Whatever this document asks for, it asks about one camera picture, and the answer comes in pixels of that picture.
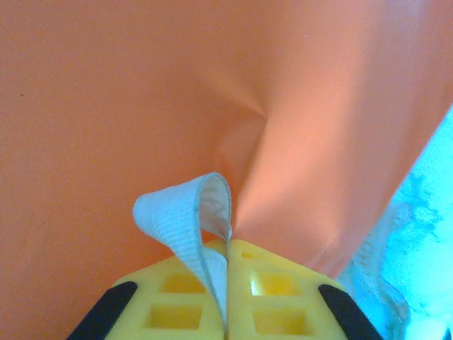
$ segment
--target orange fabric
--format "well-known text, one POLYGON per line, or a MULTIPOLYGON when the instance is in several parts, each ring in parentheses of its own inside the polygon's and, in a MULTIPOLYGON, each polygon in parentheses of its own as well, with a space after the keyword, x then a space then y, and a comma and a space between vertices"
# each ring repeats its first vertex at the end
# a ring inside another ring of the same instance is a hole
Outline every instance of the orange fabric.
POLYGON ((453 99, 448 0, 0 6, 5 339, 167 256, 135 198, 210 171, 235 237, 336 275, 453 99))

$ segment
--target orange tent fabric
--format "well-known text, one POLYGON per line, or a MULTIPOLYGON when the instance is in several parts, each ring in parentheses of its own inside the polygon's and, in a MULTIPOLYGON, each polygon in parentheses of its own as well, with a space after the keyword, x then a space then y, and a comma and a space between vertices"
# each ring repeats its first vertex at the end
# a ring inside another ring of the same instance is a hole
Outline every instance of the orange tent fabric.
POLYGON ((234 236, 335 276, 453 100, 453 3, 3 1, 5 339, 169 255, 135 198, 219 171, 234 236))

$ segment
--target yellow plastic piece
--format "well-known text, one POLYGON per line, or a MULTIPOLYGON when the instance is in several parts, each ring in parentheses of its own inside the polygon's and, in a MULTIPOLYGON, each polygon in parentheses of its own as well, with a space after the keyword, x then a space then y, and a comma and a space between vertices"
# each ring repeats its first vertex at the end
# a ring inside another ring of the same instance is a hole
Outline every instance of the yellow plastic piece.
MULTIPOLYGON (((225 255, 220 240, 206 244, 225 255)), ((214 298, 176 258, 125 276, 138 289, 107 340, 347 340, 318 286, 330 278, 241 240, 228 250, 228 332, 214 298)))
POLYGON ((347 340, 318 291, 339 283, 238 239, 228 258, 229 340, 347 340))

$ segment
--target white strap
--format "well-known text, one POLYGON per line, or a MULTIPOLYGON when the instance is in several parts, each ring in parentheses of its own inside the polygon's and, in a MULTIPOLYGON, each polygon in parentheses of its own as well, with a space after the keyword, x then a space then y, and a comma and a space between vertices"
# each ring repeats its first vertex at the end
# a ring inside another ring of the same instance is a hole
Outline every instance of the white strap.
POLYGON ((214 296, 227 329, 227 260, 203 246, 201 229, 228 242, 231 194, 216 173, 140 196, 133 215, 138 227, 168 246, 214 296))

